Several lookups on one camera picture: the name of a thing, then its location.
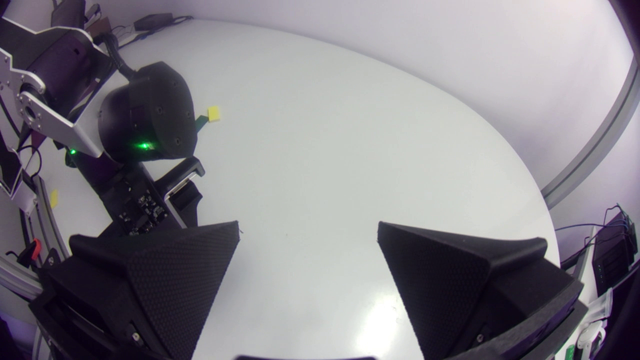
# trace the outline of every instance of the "textured black surface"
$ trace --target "textured black surface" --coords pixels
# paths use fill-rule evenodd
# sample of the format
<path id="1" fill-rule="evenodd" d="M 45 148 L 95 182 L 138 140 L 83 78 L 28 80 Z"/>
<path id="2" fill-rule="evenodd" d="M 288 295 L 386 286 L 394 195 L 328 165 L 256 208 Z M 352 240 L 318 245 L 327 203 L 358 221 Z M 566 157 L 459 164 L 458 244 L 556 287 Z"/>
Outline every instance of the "textured black surface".
<path id="1" fill-rule="evenodd" d="M 546 250 L 544 239 L 500 241 L 383 222 L 378 243 L 426 360 L 447 356 L 491 276 Z"/>
<path id="2" fill-rule="evenodd" d="M 237 243 L 235 224 L 129 260 L 134 292 L 175 360 L 191 359 Z"/>
<path id="3" fill-rule="evenodd" d="M 73 236 L 79 256 L 125 276 L 173 360 L 191 359 L 239 241 L 237 222 L 127 238 Z"/>

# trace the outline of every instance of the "white round table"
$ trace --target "white round table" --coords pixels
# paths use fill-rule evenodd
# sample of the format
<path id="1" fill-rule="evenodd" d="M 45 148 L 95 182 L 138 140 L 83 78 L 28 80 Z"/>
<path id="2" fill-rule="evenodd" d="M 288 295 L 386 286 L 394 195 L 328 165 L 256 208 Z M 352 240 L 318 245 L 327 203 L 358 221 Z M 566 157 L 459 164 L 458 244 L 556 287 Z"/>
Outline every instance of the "white round table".
<path id="1" fill-rule="evenodd" d="M 377 244 L 380 220 L 491 238 L 547 239 L 547 207 L 507 141 L 444 91 L 309 38 L 192 20 L 122 49 L 187 81 L 207 174 L 200 225 L 238 220 L 241 241 L 193 359 L 422 359 Z M 103 91 L 122 84 L 117 74 Z M 98 235 L 99 199 L 46 142 L 62 235 Z M 147 163 L 156 178 L 177 161 Z"/>

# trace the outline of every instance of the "metal frame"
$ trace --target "metal frame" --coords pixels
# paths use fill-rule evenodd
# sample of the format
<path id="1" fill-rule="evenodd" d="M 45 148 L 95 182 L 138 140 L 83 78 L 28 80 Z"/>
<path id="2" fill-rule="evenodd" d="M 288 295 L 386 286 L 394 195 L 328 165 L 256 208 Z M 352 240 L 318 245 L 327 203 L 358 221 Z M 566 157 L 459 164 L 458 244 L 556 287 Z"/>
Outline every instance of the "metal frame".
<path id="1" fill-rule="evenodd" d="M 33 182 L 37 202 L 34 212 L 28 218 L 28 236 L 41 240 L 43 256 L 56 249 L 62 260 L 67 259 L 70 256 L 67 244 L 58 231 L 44 181 L 36 176 Z M 6 258 L 0 258 L 0 284 L 29 300 L 35 299 L 42 292 L 42 285 L 36 273 Z"/>
<path id="2" fill-rule="evenodd" d="M 180 189 L 182 189 L 185 185 L 187 185 L 187 183 L 191 179 L 193 179 L 196 175 L 197 175 L 197 172 L 195 171 L 190 173 L 164 195 L 164 204 L 166 205 L 167 209 L 169 209 L 169 212 L 171 213 L 171 215 L 173 215 L 173 217 L 175 218 L 175 221 L 178 222 L 178 225 L 180 225 L 180 227 L 183 229 L 186 229 L 187 225 L 184 223 L 184 220 L 180 216 L 180 213 L 175 209 L 175 207 L 171 203 L 171 196 L 179 192 Z"/>
<path id="3" fill-rule="evenodd" d="M 549 210 L 574 191 L 607 156 L 627 128 L 639 101 L 640 69 L 634 58 L 620 94 L 598 130 L 569 165 L 542 189 Z"/>
<path id="4" fill-rule="evenodd" d="M 11 22 L 33 35 L 53 29 L 34 32 L 10 19 L 3 18 L 3 20 Z M 66 27 L 57 28 L 77 31 L 93 43 L 91 36 L 83 30 Z M 93 44 L 93 48 L 104 54 L 95 44 Z M 45 83 L 36 74 L 14 68 L 13 56 L 4 49 L 0 49 L 0 58 L 2 59 L 0 61 L 0 96 L 2 96 L 9 115 L 14 121 L 22 119 L 31 129 L 94 158 L 98 158 L 104 152 L 96 121 L 87 121 L 87 117 L 83 118 L 81 116 L 78 121 L 72 123 L 39 101 L 33 94 L 20 92 L 20 88 L 26 83 L 33 86 L 39 94 L 44 94 L 47 89 Z M 92 108 L 95 107 L 95 103 L 100 104 L 102 102 L 102 99 L 95 102 L 92 100 L 90 99 L 90 102 L 94 103 Z"/>

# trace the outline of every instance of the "black cable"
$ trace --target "black cable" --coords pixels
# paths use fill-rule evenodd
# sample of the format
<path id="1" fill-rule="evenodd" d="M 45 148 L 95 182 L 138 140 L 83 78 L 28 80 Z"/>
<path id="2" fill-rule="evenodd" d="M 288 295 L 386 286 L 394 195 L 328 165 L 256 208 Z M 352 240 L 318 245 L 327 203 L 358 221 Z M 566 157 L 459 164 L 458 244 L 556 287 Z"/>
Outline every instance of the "black cable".
<path id="1" fill-rule="evenodd" d="M 4 112 L 4 115 L 6 116 L 7 121 L 9 122 L 9 124 L 11 124 L 13 132 L 16 134 L 16 136 L 20 136 L 20 131 L 18 130 L 18 127 L 15 125 L 15 123 L 13 122 L 13 119 L 11 118 L 11 116 L 9 116 L 9 110 L 6 109 L 6 106 L 4 105 L 4 101 L 2 100 L 2 97 L 0 97 L 0 105 L 2 106 L 2 111 Z"/>
<path id="2" fill-rule="evenodd" d="M 564 229 L 569 229 L 570 227 L 578 227 L 578 226 L 600 226 L 600 227 L 616 227 L 616 226 L 624 226 L 625 228 L 628 229 L 628 226 L 624 225 L 624 224 L 620 224 L 620 225 L 602 225 L 602 224 L 575 224 L 575 225 L 569 225 L 569 226 L 563 226 L 563 227 L 558 227 L 557 229 L 555 229 L 554 231 L 560 231 L 560 230 L 564 230 Z"/>
<path id="3" fill-rule="evenodd" d="M 627 219 L 627 213 L 624 210 L 622 210 L 622 208 L 620 207 L 620 204 L 616 204 L 615 206 L 611 206 L 604 212 L 604 220 L 602 221 L 602 225 L 607 223 L 607 213 L 609 212 L 609 210 L 613 210 L 615 208 L 620 209 L 620 212 L 622 212 L 622 216 L 625 217 L 625 220 Z"/>
<path id="4" fill-rule="evenodd" d="M 34 172 L 33 175 L 31 175 L 31 178 L 33 179 L 42 170 L 42 154 L 40 154 L 40 150 L 38 150 L 38 148 L 33 146 L 33 145 L 25 145 L 25 146 L 19 147 L 16 150 L 16 152 L 20 152 L 20 151 L 23 151 L 25 149 L 33 149 L 36 153 L 38 153 L 38 157 L 40 158 L 40 164 L 38 164 L 38 170 L 36 172 Z M 29 165 L 29 162 L 31 162 L 32 158 L 33 158 L 33 154 L 31 154 L 31 157 L 29 158 L 29 161 L 27 161 L 27 166 Z"/>
<path id="5" fill-rule="evenodd" d="M 159 26 L 159 27 L 157 27 L 155 29 L 151 29 L 151 30 L 146 31 L 146 32 L 144 32 L 142 34 L 136 35 L 136 37 L 134 37 L 133 40 L 131 40 L 130 42 L 124 44 L 123 46 L 120 46 L 119 49 L 122 49 L 123 47 L 125 47 L 125 46 L 127 46 L 129 44 L 132 44 L 132 43 L 134 43 L 134 42 L 136 42 L 138 40 L 144 40 L 149 35 L 153 35 L 155 33 L 158 33 L 158 32 L 160 32 L 160 31 L 162 31 L 162 30 L 164 30 L 166 28 L 169 28 L 171 26 L 175 26 L 175 25 L 178 25 L 178 24 L 182 24 L 183 22 L 185 22 L 187 20 L 192 20 L 192 19 L 193 19 L 193 16 L 191 16 L 191 15 L 178 16 L 178 17 L 174 18 L 173 21 L 170 24 Z"/>
<path id="6" fill-rule="evenodd" d="M 93 39 L 97 45 L 104 42 L 104 45 L 107 47 L 107 52 L 111 57 L 111 60 L 116 66 L 116 69 L 128 80 L 133 78 L 136 71 L 130 68 L 120 56 L 118 52 L 118 38 L 112 33 L 102 33 Z"/>

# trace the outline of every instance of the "green led light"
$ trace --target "green led light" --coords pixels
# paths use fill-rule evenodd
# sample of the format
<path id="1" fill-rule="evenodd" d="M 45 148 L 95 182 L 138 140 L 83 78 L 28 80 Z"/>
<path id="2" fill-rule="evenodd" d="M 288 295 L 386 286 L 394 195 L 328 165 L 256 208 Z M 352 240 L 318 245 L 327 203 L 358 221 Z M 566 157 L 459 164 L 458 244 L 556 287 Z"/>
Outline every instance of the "green led light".
<path id="1" fill-rule="evenodd" d="M 153 146 L 151 146 L 151 144 L 148 142 L 139 143 L 136 145 L 136 147 L 143 150 L 153 149 Z"/>

